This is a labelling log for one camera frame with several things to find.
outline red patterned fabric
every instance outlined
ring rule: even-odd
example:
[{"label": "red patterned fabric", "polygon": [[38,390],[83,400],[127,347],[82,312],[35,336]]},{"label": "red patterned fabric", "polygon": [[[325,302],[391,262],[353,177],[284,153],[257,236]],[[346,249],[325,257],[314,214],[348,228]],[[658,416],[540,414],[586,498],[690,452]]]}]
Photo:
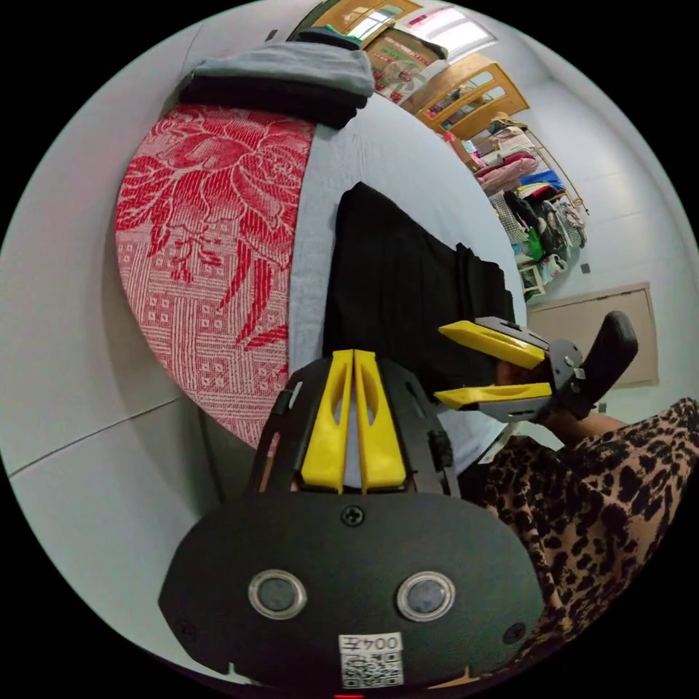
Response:
[{"label": "red patterned fabric", "polygon": [[119,272],[180,388],[256,446],[288,378],[288,293],[315,125],[179,106],[131,161],[116,209]]}]

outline folded black clothing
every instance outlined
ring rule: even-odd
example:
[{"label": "folded black clothing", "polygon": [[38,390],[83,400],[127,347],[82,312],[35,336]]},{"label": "folded black clothing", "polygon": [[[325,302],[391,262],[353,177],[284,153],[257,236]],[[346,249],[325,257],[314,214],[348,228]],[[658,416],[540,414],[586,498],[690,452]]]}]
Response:
[{"label": "folded black clothing", "polygon": [[434,238],[364,183],[345,192],[335,228],[323,355],[367,350],[413,372],[428,396],[494,383],[495,360],[439,333],[477,317],[514,321],[502,270]]},{"label": "folded black clothing", "polygon": [[345,90],[303,82],[195,75],[180,91],[178,101],[268,111],[342,129],[368,100]]},{"label": "folded black clothing", "polygon": [[308,29],[302,29],[294,37],[294,41],[337,46],[341,49],[347,49],[348,51],[358,51],[361,48],[361,43],[354,42],[350,37],[343,36],[325,27],[309,27]]}]

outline window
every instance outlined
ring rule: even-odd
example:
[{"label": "window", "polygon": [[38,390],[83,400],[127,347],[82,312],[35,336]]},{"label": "window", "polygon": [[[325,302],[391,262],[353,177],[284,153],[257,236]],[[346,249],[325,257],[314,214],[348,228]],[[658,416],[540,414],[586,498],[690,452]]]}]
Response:
[{"label": "window", "polygon": [[408,24],[409,31],[423,41],[437,44],[450,55],[466,53],[496,41],[458,7],[438,9]]},{"label": "window", "polygon": [[349,36],[354,36],[355,39],[364,41],[383,25],[392,22],[402,12],[403,10],[400,7],[394,7],[393,5],[375,9],[349,32]]}]

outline leopard print skirt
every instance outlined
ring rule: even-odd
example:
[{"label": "leopard print skirt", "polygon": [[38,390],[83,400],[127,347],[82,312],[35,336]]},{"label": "leopard print skirt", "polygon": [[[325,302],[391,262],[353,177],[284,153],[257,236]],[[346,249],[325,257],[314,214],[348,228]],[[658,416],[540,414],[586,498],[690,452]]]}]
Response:
[{"label": "leopard print skirt", "polygon": [[604,614],[658,547],[698,460],[699,403],[689,398],[560,451],[508,441],[478,504],[529,551],[545,610],[515,660],[490,676],[549,655]]}]

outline wooden cabinet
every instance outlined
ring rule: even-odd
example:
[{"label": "wooden cabinet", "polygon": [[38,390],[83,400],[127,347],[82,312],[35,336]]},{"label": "wooden cabinet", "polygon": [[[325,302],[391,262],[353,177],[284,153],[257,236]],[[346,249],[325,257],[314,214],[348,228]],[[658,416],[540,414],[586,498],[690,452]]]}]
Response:
[{"label": "wooden cabinet", "polygon": [[467,140],[485,130],[495,114],[528,109],[509,76],[478,53],[465,56],[434,76],[401,105],[437,133]]},{"label": "wooden cabinet", "polygon": [[342,34],[353,34],[369,42],[388,24],[422,9],[411,0],[339,0],[315,22],[315,27],[329,24]]}]

